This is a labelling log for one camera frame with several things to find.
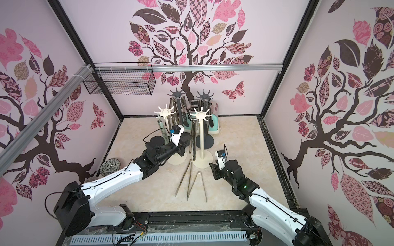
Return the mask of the grey utensil rack stand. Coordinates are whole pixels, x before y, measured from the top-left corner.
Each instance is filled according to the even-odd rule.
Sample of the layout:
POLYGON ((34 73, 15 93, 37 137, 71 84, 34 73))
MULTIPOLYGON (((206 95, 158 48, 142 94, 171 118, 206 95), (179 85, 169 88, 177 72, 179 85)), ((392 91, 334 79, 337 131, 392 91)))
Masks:
MULTIPOLYGON (((170 96, 169 107, 174 106, 174 110, 173 110, 174 114, 172 115, 171 123, 182 125, 184 127, 183 107, 182 107, 181 97, 182 96, 185 97, 186 93, 182 89, 178 90, 178 88, 176 88, 175 91, 170 90, 170 93, 168 95, 170 96)), ((185 128, 186 132, 190 132, 190 130, 191 129, 185 128)))

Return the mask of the aluminium frame rail left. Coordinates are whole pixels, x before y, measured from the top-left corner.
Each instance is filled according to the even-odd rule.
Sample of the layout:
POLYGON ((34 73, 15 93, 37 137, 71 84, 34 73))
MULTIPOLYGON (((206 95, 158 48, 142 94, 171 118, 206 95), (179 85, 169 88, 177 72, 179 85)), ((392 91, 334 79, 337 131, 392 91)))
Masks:
POLYGON ((51 119, 55 112, 64 103, 72 92, 84 79, 92 74, 91 65, 85 64, 71 77, 69 82, 58 92, 58 94, 38 113, 38 115, 21 131, 20 135, 13 140, 1 152, 1 175, 9 169, 21 152, 29 145, 34 137, 43 129, 44 125, 51 119))

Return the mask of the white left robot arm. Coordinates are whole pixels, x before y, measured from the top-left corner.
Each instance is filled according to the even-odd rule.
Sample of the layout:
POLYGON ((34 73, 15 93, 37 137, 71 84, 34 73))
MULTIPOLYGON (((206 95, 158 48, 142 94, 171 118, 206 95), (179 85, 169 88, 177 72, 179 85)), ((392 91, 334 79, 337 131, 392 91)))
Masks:
POLYGON ((174 154, 183 156, 189 146, 188 133, 177 134, 169 143, 155 136, 145 143, 143 154, 130 164, 98 180, 78 185, 69 183, 61 193, 53 212, 63 233, 74 236, 84 229, 98 226, 113 226, 118 230, 129 230, 135 218, 124 205, 100 207, 98 203, 113 193, 153 175, 174 154))

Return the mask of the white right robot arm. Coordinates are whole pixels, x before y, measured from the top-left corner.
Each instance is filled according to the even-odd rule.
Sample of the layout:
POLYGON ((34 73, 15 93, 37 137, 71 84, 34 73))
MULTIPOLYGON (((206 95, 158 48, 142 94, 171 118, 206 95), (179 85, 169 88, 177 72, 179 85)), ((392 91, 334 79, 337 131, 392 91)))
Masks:
POLYGON ((247 221, 269 231, 288 246, 331 246, 321 222, 286 208, 247 178, 236 160, 209 164, 213 177, 224 179, 240 200, 248 203, 247 221))

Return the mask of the green silicone tip tongs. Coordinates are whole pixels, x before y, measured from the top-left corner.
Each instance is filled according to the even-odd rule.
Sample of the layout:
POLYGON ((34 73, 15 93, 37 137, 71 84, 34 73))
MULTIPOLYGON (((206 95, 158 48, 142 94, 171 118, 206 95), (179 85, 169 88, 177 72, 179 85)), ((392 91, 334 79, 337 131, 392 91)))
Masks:
POLYGON ((163 121, 160 119, 160 117, 157 117, 157 122, 160 128, 160 131, 162 133, 162 137, 164 138, 165 144, 169 143, 169 132, 163 121))

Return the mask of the mint green toaster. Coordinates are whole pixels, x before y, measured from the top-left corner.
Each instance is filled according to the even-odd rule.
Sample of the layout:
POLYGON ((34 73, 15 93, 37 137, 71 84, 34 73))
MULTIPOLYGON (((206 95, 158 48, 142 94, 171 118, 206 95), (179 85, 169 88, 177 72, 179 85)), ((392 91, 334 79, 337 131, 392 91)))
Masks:
POLYGON ((220 131, 220 121, 219 121, 219 106, 216 102, 208 99, 200 99, 200 100, 190 100, 188 101, 188 110, 190 113, 195 113, 196 111, 207 111, 209 109, 209 114, 211 117, 207 122, 204 122, 204 127, 208 128, 208 134, 214 135, 218 134, 220 131))

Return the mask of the aluminium frame rail back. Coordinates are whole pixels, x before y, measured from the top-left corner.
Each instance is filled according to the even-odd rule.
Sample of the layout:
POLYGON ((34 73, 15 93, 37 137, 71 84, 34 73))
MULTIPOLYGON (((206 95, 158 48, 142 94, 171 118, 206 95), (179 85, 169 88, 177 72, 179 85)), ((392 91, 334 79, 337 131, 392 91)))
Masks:
POLYGON ((146 70, 152 72, 193 72, 193 71, 281 71, 282 64, 241 64, 241 65, 174 65, 174 66, 100 66, 95 71, 125 71, 146 70))

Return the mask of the grey utensil rack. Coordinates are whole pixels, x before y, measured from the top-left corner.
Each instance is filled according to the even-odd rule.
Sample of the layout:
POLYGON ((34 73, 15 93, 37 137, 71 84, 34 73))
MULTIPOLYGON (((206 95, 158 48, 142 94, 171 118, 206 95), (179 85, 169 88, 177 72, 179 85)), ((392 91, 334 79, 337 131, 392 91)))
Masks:
POLYGON ((202 120, 202 130, 199 130, 199 137, 203 137, 203 140, 198 140, 197 141, 197 147, 201 147, 202 144, 204 144, 203 149, 207 150, 210 149, 213 144, 214 144, 214 139, 213 137, 209 134, 209 129, 210 126, 214 126, 213 120, 212 120, 212 103, 211 103, 211 98, 213 96, 209 95, 210 91, 205 93, 205 90, 202 91, 202 93, 198 92, 198 99, 199 99, 199 110, 203 111, 207 115, 205 117, 206 120, 202 120))

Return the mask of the aluminium frame rail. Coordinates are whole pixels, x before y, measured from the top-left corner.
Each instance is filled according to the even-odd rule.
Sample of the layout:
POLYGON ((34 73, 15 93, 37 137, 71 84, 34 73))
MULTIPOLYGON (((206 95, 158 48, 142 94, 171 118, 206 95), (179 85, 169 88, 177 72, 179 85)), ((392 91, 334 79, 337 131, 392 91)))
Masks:
POLYGON ((38 115, 21 131, 20 135, 13 140, 1 152, 1 175, 9 169, 21 152, 29 145, 34 137, 43 129, 44 125, 51 119, 55 112, 64 103, 72 92, 84 79, 92 74, 91 65, 85 64, 71 77, 69 82, 58 92, 58 94, 38 113, 38 115))
POLYGON ((125 71, 146 70, 152 72, 193 72, 193 71, 281 71, 282 64, 241 64, 241 65, 174 65, 174 66, 100 66, 95 71, 125 71))

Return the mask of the black nylon tongs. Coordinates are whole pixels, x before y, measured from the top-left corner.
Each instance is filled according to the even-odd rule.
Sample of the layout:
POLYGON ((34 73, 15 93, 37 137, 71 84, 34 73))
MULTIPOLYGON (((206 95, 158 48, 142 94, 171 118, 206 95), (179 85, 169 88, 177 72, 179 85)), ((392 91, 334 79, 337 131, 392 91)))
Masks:
POLYGON ((209 131, 216 131, 218 129, 218 104, 215 101, 209 102, 211 117, 208 121, 209 131))

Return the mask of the cream utensil rack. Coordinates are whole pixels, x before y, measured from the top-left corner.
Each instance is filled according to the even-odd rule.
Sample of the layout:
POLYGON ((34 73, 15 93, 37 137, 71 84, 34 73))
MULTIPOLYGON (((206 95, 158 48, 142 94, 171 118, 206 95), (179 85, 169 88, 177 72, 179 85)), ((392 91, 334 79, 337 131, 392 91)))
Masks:
MULTIPOLYGON (((157 114, 157 117, 160 117, 160 119, 163 121, 163 123, 165 124, 165 126, 167 127, 168 131, 170 131, 170 120, 172 119, 172 115, 174 114, 173 110, 174 110, 174 106, 169 107, 168 105, 165 106, 164 109, 162 109, 160 106, 158 106, 159 111, 156 112, 155 114, 157 114)), ((187 158, 187 154, 184 154, 183 156, 181 156, 180 154, 176 153, 174 154, 170 159, 169 159, 169 163, 173 166, 178 166, 180 164, 182 164, 187 158)))
POLYGON ((209 109, 203 111, 201 108, 200 111, 194 109, 194 113, 191 113, 199 123, 199 136, 200 136, 200 149, 196 151, 194 154, 194 159, 192 163, 199 169, 205 169, 209 167, 209 163, 213 161, 212 154, 209 153, 207 150, 204 149, 204 123, 208 122, 208 118, 211 116, 208 114, 209 109))

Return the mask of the black silicone tip tongs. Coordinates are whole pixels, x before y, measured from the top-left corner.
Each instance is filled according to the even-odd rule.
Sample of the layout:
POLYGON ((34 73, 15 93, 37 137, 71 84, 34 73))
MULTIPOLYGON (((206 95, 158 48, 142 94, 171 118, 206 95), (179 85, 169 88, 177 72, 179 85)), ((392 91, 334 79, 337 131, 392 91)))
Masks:
POLYGON ((191 129, 192 127, 192 118, 190 115, 189 107, 187 101, 184 96, 181 97, 182 107, 183 107, 183 118, 184 118, 184 127, 187 129, 191 129))

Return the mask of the long steel tongs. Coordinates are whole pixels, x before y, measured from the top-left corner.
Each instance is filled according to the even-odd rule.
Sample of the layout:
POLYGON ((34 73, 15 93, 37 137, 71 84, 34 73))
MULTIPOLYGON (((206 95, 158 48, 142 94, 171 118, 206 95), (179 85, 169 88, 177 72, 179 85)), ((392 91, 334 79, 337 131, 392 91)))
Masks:
POLYGON ((191 120, 191 130, 190 130, 190 136, 191 136, 191 141, 190 141, 190 154, 193 155, 193 157, 195 157, 195 153, 196 153, 196 130, 197 130, 197 119, 194 118, 191 120))

